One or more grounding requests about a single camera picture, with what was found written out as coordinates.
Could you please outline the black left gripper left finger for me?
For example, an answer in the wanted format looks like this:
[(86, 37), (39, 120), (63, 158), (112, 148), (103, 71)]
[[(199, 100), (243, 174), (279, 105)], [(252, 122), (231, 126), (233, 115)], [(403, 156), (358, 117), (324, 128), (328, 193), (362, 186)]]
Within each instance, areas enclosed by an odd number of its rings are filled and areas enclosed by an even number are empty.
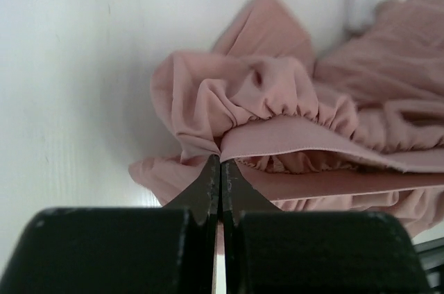
[(220, 162), (161, 208), (48, 208), (28, 222), (2, 293), (213, 293)]

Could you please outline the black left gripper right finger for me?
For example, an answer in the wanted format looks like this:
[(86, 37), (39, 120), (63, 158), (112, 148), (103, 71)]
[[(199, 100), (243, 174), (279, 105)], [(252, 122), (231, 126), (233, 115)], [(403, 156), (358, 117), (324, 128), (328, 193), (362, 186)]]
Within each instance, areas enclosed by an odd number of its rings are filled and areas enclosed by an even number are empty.
[(281, 211), (221, 166), (229, 293), (430, 293), (409, 235), (374, 211)]

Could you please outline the pink pleated skirt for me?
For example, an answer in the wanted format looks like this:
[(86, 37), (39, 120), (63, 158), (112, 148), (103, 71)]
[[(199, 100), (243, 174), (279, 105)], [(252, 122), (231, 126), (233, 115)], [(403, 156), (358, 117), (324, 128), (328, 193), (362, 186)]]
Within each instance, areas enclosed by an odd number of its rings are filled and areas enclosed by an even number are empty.
[(217, 155), (285, 211), (443, 220), (443, 0), (385, 3), (321, 59), (280, 0), (251, 1), (209, 53), (170, 54), (151, 98), (182, 151), (129, 173), (162, 204)]

